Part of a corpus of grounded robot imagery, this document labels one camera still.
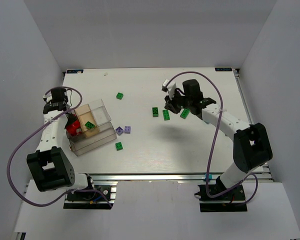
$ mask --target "black label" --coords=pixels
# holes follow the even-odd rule
[[[71,69],[66,71],[67,74],[83,74],[83,69]]]
[[[231,67],[215,67],[216,72],[232,72]]]

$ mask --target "red object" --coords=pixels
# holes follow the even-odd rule
[[[80,122],[79,120],[76,120],[71,125],[67,126],[65,129],[71,136],[77,135],[77,129],[80,128]]]

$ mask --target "white panel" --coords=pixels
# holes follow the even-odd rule
[[[245,183],[250,196],[254,183]],[[289,240],[300,232],[281,183],[261,183],[248,212],[201,213],[196,183],[119,182],[111,210],[63,209],[23,203],[15,228],[28,240]],[[26,197],[46,203],[61,191],[39,192],[30,182]]]
[[[267,127],[271,173],[300,228],[300,0],[278,0],[241,73],[252,117]]]
[[[130,68],[85,69],[83,73],[66,74],[63,85],[79,90],[82,104],[102,98],[114,128],[131,126],[131,134],[122,134],[115,141],[91,150],[79,157],[69,150],[64,137],[64,152],[79,173],[205,173],[216,128],[189,114],[169,113],[164,121],[165,92],[161,91],[165,79],[182,71],[198,71],[207,75],[219,88],[224,107],[242,121],[248,121],[233,72],[216,72],[214,68]],[[194,74],[176,79],[182,82],[197,79],[205,97],[219,103],[219,97],[203,77]],[[123,93],[122,100],[116,99]],[[72,95],[72,103],[79,101]],[[152,107],[158,107],[159,117],[152,116]],[[117,151],[115,143],[122,142]],[[233,142],[219,132],[213,154],[211,172],[224,172],[233,163]]]
[[[25,0],[61,69],[240,67],[276,0]]]
[[[0,240],[11,238],[21,200],[8,185],[6,167],[13,149],[43,124],[45,90],[62,73],[23,0],[0,0]],[[27,154],[38,134],[15,155],[12,179],[22,192],[29,180]]]

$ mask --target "clear plastic compartment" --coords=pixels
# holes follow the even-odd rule
[[[67,133],[71,150],[77,155],[84,154],[92,149],[100,147],[117,138],[116,131],[111,124],[111,118],[102,99],[98,99],[75,110],[80,122],[81,132],[76,136]],[[95,127],[89,129],[87,122]]]

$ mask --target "dotted block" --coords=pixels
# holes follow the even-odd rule
[[[122,99],[124,97],[124,94],[123,93],[121,93],[121,92],[118,92],[118,94],[116,95],[116,98],[117,99]]]
[[[212,179],[212,175],[209,173],[209,177],[208,177],[208,182]],[[203,181],[206,181],[207,180],[207,174],[204,175],[204,180]]]
[[[154,118],[159,116],[159,110],[158,110],[157,107],[153,107],[153,108],[152,108],[152,116],[153,116]]]
[[[117,151],[124,149],[121,142],[116,143],[115,148],[116,148]]]
[[[87,129],[93,129],[95,127],[95,125],[89,121],[86,122],[85,126]]]
[[[189,113],[190,113],[190,109],[185,108],[183,110],[183,112],[181,113],[180,117],[183,118],[183,119],[186,119],[188,117]]]
[[[170,116],[169,116],[168,110],[162,110],[162,113],[163,113],[163,119],[165,121],[170,120]]]
[[[118,126],[118,127],[116,128],[115,132],[116,132],[116,134],[121,135],[121,134],[124,133],[124,130],[123,130],[120,126]]]
[[[125,126],[125,127],[124,127],[124,133],[125,133],[125,134],[131,133],[131,127],[130,127],[130,126]]]

